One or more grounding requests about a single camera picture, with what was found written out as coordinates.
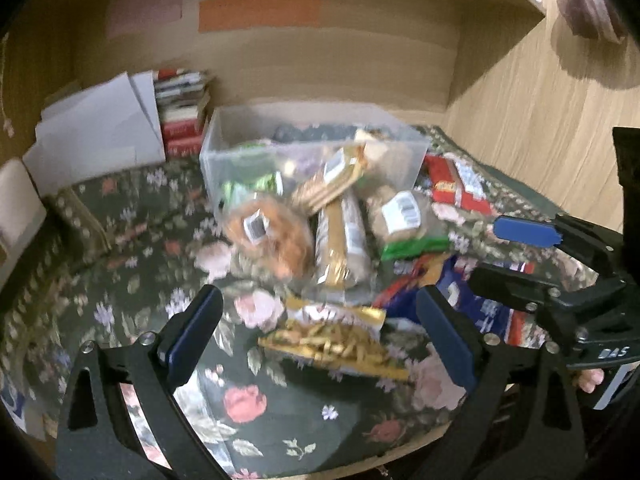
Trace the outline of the person's hand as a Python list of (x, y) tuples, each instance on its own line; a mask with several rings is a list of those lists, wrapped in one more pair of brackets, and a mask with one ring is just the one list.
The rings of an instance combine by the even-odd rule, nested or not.
[(597, 386), (600, 386), (604, 379), (604, 371), (600, 368), (594, 370), (578, 370), (574, 375), (573, 384), (576, 388), (585, 393), (593, 393)]

